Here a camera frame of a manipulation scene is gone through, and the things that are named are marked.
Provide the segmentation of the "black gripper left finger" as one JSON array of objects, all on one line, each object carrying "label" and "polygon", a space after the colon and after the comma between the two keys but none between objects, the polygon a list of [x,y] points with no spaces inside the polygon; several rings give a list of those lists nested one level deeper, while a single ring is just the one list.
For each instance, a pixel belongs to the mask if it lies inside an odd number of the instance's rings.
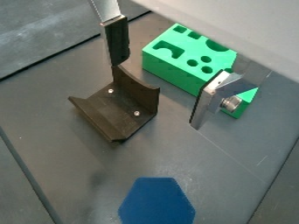
[{"label": "black gripper left finger", "polygon": [[120,65],[130,57],[127,17],[122,14],[118,0],[88,0],[107,42],[111,66]]}]

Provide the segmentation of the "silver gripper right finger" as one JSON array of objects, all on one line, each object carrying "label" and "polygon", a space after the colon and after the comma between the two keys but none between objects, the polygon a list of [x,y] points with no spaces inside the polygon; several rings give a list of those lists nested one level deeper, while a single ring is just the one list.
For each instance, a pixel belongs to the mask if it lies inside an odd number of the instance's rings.
[{"label": "silver gripper right finger", "polygon": [[232,64],[232,73],[219,70],[212,80],[200,88],[190,125],[198,130],[220,109],[234,112],[240,104],[236,95],[258,88],[270,74],[270,68],[239,54]]}]

